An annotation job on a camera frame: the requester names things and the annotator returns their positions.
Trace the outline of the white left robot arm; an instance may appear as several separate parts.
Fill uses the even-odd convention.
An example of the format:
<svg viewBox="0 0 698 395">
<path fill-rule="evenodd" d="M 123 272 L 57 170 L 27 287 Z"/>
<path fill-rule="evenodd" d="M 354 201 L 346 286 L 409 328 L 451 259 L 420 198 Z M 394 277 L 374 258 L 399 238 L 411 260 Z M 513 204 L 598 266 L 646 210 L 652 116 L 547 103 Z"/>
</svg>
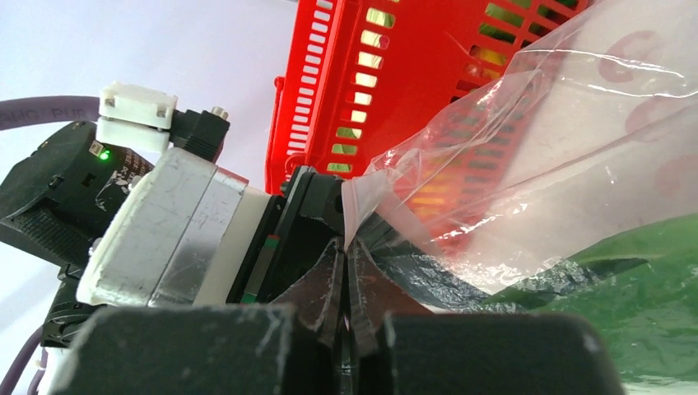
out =
<svg viewBox="0 0 698 395">
<path fill-rule="evenodd" d="M 59 129 L 1 185 L 2 242 L 60 268 L 47 346 L 67 346 L 105 305 L 271 302 L 342 241 L 336 176 L 301 166 L 267 194 L 196 142 L 151 164 L 96 131 Z"/>
</svg>

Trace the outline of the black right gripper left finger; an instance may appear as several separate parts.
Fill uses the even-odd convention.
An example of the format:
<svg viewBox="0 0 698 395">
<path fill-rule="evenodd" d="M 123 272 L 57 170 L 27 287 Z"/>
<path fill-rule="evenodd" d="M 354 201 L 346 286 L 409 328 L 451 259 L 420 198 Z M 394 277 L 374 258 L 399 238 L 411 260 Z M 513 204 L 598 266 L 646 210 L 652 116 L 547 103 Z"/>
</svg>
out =
<svg viewBox="0 0 698 395">
<path fill-rule="evenodd" d="M 290 304 L 297 318 L 328 348 L 334 347 L 342 318 L 344 238 L 331 239 L 306 274 L 275 298 L 273 304 Z"/>
</svg>

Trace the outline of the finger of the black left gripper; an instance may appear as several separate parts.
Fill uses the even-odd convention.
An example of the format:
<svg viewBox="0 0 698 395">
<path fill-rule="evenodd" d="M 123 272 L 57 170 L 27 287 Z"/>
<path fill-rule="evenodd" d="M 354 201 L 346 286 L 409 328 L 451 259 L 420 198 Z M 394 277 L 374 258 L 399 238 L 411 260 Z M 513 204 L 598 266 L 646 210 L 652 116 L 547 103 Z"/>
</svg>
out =
<svg viewBox="0 0 698 395">
<path fill-rule="evenodd" d="M 490 295 L 446 270 L 434 257 L 406 241 L 381 216 L 371 215 L 357 236 L 388 277 L 428 308 L 456 313 L 522 313 L 511 302 L 487 304 Z"/>
</svg>

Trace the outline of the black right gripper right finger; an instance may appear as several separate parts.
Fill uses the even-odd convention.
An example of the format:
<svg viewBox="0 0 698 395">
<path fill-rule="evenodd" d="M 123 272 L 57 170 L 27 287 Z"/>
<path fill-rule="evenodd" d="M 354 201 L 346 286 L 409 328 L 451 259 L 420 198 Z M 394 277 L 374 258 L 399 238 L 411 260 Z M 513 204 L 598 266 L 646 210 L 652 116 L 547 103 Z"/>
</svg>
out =
<svg viewBox="0 0 698 395">
<path fill-rule="evenodd" d="M 360 355 L 370 355 L 379 349 L 377 334 L 385 314 L 431 313 L 377 266 L 359 239 L 354 239 L 347 248 L 347 280 L 350 329 Z"/>
</svg>

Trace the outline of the green white bok choy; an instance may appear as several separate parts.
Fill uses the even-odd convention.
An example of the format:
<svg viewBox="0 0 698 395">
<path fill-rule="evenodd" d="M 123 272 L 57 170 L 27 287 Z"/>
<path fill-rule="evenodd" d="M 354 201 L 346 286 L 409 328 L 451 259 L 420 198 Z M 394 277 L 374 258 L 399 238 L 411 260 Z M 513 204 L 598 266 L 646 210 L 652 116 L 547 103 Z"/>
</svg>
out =
<svg viewBox="0 0 698 395">
<path fill-rule="evenodd" d="M 483 300 L 586 318 L 627 383 L 697 383 L 697 215 L 603 239 Z"/>
</svg>

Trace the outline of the clear pink-dotted zip bag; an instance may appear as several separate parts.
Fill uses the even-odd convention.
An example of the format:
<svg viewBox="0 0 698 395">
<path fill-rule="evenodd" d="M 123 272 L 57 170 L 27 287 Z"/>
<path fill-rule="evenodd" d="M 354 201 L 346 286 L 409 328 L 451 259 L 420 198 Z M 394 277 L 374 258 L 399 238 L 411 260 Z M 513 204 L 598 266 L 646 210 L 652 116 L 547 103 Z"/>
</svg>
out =
<svg viewBox="0 0 698 395">
<path fill-rule="evenodd" d="M 447 154 L 482 146 L 517 110 L 528 122 L 503 179 L 486 193 L 483 218 L 466 229 L 469 246 L 429 254 L 430 241 L 411 241 L 423 225 L 395 185 L 435 156 L 417 147 L 426 135 L 475 100 L 493 106 L 491 125 Z M 697 215 L 697 4 L 597 2 L 396 149 L 395 163 L 371 165 L 344 186 L 345 245 L 361 240 L 359 228 L 376 214 L 490 296 L 603 239 Z"/>
</svg>

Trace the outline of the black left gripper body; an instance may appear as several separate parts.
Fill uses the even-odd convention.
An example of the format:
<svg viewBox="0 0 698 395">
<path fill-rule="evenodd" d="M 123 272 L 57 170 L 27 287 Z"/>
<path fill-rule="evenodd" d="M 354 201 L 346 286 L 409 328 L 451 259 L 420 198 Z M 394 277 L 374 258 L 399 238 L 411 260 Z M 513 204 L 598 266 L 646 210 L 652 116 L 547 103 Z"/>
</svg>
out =
<svg viewBox="0 0 698 395">
<path fill-rule="evenodd" d="M 310 166 L 295 169 L 255 223 L 227 303 L 276 299 L 316 264 L 331 239 L 344 235 L 343 182 Z"/>
</svg>

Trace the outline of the red plastic basket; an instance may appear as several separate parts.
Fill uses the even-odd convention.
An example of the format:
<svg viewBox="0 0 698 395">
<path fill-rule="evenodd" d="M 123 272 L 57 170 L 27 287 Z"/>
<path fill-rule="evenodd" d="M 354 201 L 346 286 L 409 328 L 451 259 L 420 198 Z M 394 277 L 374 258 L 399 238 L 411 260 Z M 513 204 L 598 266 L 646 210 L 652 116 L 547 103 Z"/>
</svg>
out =
<svg viewBox="0 0 698 395">
<path fill-rule="evenodd" d="M 493 82 L 516 52 L 589 6 L 586 1 L 302 1 L 286 73 L 277 89 L 265 169 L 279 193 L 297 167 L 349 179 L 398 160 L 397 145 L 446 105 Z M 395 185 L 423 225 L 414 244 L 449 256 L 471 243 L 486 193 L 504 176 L 524 135 L 514 112 L 478 148 L 447 154 L 491 125 L 492 105 L 475 100 L 453 112 L 443 131 L 418 144 L 423 156 Z"/>
</svg>

